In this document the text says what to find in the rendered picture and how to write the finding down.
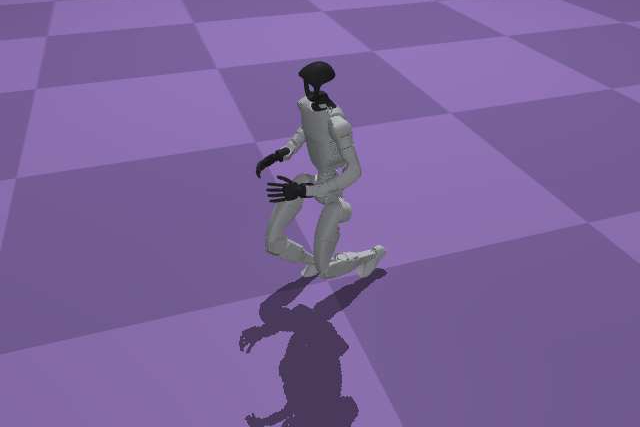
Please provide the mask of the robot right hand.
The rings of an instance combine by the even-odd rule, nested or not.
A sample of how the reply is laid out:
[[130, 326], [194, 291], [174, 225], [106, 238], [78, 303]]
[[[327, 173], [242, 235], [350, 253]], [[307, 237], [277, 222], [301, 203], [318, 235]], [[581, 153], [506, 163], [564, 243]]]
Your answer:
[[276, 161], [279, 161], [279, 162], [284, 161], [284, 160], [283, 160], [283, 157], [284, 157], [285, 155], [289, 154], [289, 153], [290, 153], [290, 149], [289, 149], [289, 148], [287, 148], [287, 147], [284, 147], [284, 148], [282, 148], [282, 149], [280, 149], [280, 150], [276, 150], [276, 151], [275, 151], [275, 154], [270, 154], [270, 155], [266, 156], [263, 160], [261, 160], [261, 161], [257, 164], [257, 167], [256, 167], [256, 175], [257, 175], [259, 178], [261, 178], [261, 177], [260, 177], [260, 173], [261, 173], [261, 171], [262, 171], [264, 168], [266, 168], [266, 167], [268, 167], [268, 166], [272, 165], [272, 164], [273, 164], [274, 162], [276, 162]]

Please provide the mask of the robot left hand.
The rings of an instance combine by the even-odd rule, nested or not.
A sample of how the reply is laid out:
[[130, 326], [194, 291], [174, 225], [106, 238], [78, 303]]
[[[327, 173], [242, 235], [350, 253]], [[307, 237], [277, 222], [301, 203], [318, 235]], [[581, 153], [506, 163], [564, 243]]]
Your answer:
[[297, 197], [301, 197], [301, 198], [311, 198], [313, 196], [306, 196], [306, 186], [308, 185], [314, 185], [313, 183], [300, 183], [298, 185], [297, 182], [293, 182], [290, 179], [283, 177], [283, 176], [277, 176], [278, 179], [280, 180], [284, 180], [288, 183], [285, 184], [281, 184], [281, 183], [267, 183], [267, 185], [270, 186], [278, 186], [278, 187], [283, 187], [283, 188], [278, 188], [278, 189], [266, 189], [266, 191], [270, 191], [270, 192], [283, 192], [280, 194], [268, 194], [268, 197], [283, 197], [285, 196], [285, 198], [280, 198], [280, 199], [274, 199], [274, 200], [270, 200], [270, 202], [283, 202], [283, 201], [291, 201], [296, 199]]

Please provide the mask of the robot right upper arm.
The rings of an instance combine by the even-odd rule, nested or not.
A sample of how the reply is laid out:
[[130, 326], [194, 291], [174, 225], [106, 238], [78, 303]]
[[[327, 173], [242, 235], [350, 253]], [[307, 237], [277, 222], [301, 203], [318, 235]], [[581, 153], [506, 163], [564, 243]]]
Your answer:
[[300, 99], [300, 100], [297, 102], [297, 105], [298, 105], [298, 107], [299, 107], [300, 111], [301, 111], [301, 109], [302, 109], [302, 105], [303, 105], [303, 103], [304, 103], [306, 100], [308, 100], [308, 98], [305, 96], [305, 97], [303, 97], [302, 99]]

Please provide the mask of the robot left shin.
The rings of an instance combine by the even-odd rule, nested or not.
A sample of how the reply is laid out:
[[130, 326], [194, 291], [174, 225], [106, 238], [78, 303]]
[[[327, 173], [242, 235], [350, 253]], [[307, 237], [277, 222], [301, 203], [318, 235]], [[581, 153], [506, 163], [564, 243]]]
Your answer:
[[[323, 273], [326, 277], [321, 275], [321, 278], [324, 280], [332, 279], [353, 271], [357, 266], [363, 265], [376, 257], [377, 254], [375, 252], [371, 253], [371, 251], [373, 250], [334, 254], [332, 257], [336, 259], [336, 261], [329, 263], [329, 267], [325, 273]], [[372, 257], [373, 259], [371, 259]]]

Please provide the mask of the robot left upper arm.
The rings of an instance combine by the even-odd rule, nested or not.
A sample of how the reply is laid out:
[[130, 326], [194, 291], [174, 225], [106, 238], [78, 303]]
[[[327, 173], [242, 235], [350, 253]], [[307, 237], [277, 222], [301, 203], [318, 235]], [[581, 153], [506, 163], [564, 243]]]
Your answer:
[[359, 173], [359, 179], [361, 176], [361, 167], [354, 147], [352, 128], [349, 122], [339, 115], [329, 118], [327, 122], [329, 135], [336, 142], [341, 158], [347, 163], [342, 173], [349, 168], [354, 168]]

